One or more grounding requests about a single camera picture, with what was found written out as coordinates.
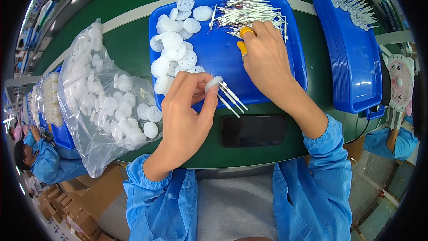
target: smartphone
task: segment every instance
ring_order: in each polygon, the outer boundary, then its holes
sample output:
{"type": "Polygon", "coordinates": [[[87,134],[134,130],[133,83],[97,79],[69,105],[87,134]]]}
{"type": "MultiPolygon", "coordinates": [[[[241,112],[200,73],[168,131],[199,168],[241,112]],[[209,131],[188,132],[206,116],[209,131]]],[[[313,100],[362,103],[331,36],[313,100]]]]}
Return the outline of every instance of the smartphone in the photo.
{"type": "Polygon", "coordinates": [[[222,120],[222,146],[225,148],[280,145],[286,132],[287,115],[226,116],[222,120]]]}

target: right hand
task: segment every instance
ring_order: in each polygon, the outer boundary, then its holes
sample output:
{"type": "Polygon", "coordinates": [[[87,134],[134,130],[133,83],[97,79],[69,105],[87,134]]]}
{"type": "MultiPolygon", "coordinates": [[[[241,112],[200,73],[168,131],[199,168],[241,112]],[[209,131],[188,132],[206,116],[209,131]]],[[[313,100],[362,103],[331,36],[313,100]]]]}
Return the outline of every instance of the right hand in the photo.
{"type": "Polygon", "coordinates": [[[290,71],[284,39],[270,21],[255,21],[251,29],[254,34],[243,35],[248,53],[243,66],[260,92],[280,106],[288,93],[300,88],[290,71]]]}

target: pink and white fan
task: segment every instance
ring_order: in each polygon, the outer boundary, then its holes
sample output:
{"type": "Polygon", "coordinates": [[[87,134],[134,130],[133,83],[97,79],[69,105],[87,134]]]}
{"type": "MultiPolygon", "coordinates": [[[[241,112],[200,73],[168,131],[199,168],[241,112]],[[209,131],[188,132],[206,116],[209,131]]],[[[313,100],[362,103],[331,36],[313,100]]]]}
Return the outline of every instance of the pink and white fan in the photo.
{"type": "Polygon", "coordinates": [[[414,61],[411,57],[393,54],[388,58],[387,68],[391,77],[391,101],[389,102],[387,125],[399,129],[403,113],[412,113],[414,61]]]}

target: clear plastic bag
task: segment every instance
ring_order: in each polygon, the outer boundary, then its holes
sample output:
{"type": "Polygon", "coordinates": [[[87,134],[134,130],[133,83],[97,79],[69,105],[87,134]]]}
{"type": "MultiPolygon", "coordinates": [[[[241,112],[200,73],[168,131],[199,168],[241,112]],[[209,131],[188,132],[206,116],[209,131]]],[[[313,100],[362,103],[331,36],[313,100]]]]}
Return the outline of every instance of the clear plastic bag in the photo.
{"type": "Polygon", "coordinates": [[[74,39],[58,77],[58,99],[92,178],[115,158],[163,136],[153,86],[110,60],[102,45],[100,19],[74,39]],[[146,128],[148,136],[142,133],[146,128]]]}

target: worker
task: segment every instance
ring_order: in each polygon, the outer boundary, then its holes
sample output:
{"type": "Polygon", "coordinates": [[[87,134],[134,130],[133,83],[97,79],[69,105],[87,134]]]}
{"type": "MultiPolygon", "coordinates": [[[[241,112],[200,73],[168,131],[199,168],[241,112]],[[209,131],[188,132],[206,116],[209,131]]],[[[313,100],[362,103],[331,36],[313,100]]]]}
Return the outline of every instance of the worker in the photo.
{"type": "Polygon", "coordinates": [[[15,127],[9,128],[9,135],[13,141],[19,141],[23,139],[28,134],[28,126],[22,125],[21,118],[18,117],[18,121],[15,123],[15,127]]]}
{"type": "Polygon", "coordinates": [[[46,184],[67,181],[88,173],[77,149],[67,149],[48,142],[31,126],[27,137],[15,144],[14,158],[21,170],[30,170],[46,184]]]}
{"type": "Polygon", "coordinates": [[[413,128],[413,115],[403,113],[399,130],[389,127],[366,134],[364,149],[389,159],[407,160],[415,150],[418,138],[413,128]]]}
{"type": "Polygon", "coordinates": [[[200,181],[197,175],[210,169],[177,169],[207,138],[218,90],[204,93],[210,74],[181,71],[162,102],[162,141],[127,166],[129,240],[350,240],[352,173],[342,125],[293,78],[281,32],[269,21],[252,29],[243,36],[244,68],[301,128],[309,166],[297,158],[273,164],[268,173],[266,166],[250,176],[246,168],[222,169],[234,177],[200,181]],[[191,106],[201,99],[198,114],[191,106]]]}

